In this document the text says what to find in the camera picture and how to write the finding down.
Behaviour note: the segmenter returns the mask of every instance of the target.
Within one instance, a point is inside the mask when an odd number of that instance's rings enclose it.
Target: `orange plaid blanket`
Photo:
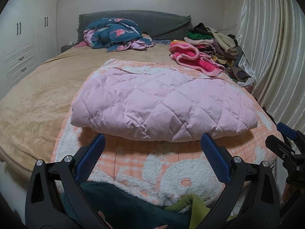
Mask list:
[[[111,59],[94,71],[88,79],[114,67],[146,74],[170,68],[194,78],[207,78],[199,71],[176,64]],[[253,100],[257,110],[258,127],[237,136],[217,139],[217,144],[225,146],[232,156],[238,155],[246,162],[259,164],[266,160],[273,164],[276,156],[266,148],[265,139],[271,134],[282,139],[276,126],[245,89],[235,84],[224,73],[220,78],[231,83],[237,92],[246,94]],[[96,135],[90,128],[72,126],[70,121],[71,109],[56,140],[52,161],[60,161],[66,155],[74,155],[81,146],[88,145]],[[173,205],[181,196],[190,193],[199,195],[209,204],[219,197],[224,188],[202,152],[200,141],[131,141],[112,135],[105,135],[105,138],[106,148],[89,180],[112,183],[158,206]]]

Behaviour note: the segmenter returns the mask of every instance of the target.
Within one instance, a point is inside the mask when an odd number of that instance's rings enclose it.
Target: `white curtain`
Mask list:
[[[276,122],[305,132],[305,15],[296,0],[244,0],[237,40],[252,95]]]

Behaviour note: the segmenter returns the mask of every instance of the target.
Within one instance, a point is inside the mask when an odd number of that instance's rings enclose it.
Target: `blue clamp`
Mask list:
[[[282,122],[279,122],[276,125],[276,129],[290,140],[296,140],[298,137],[296,130],[291,129],[289,126]]]
[[[208,159],[208,162],[210,163],[218,181],[228,185],[231,181],[230,166],[228,164],[228,160],[225,160],[224,156],[222,155],[226,153],[220,152],[221,147],[215,143],[213,138],[208,133],[203,134],[201,137],[201,148],[206,158]]]
[[[106,146],[106,139],[104,135],[97,135],[90,145],[89,150],[77,165],[75,180],[78,184],[88,180],[94,166],[102,155]]]

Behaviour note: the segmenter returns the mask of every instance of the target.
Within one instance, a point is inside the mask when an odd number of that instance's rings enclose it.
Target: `pink quilted comforter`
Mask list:
[[[186,142],[206,132],[241,134],[257,127],[257,115],[250,98],[219,78],[113,68],[84,83],[71,124],[130,140]]]

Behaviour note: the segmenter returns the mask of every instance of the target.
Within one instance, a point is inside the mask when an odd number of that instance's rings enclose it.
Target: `metal screw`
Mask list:
[[[64,160],[69,163],[72,160],[72,156],[66,156]]]
[[[265,167],[268,167],[268,166],[269,166],[269,163],[268,163],[267,161],[263,161],[262,164],[263,164],[263,166],[265,166]]]
[[[235,163],[240,163],[242,161],[240,157],[234,157],[233,160]]]
[[[42,165],[43,164],[43,161],[40,159],[40,160],[38,160],[37,162],[36,162],[36,165],[37,166],[40,166],[40,165]]]

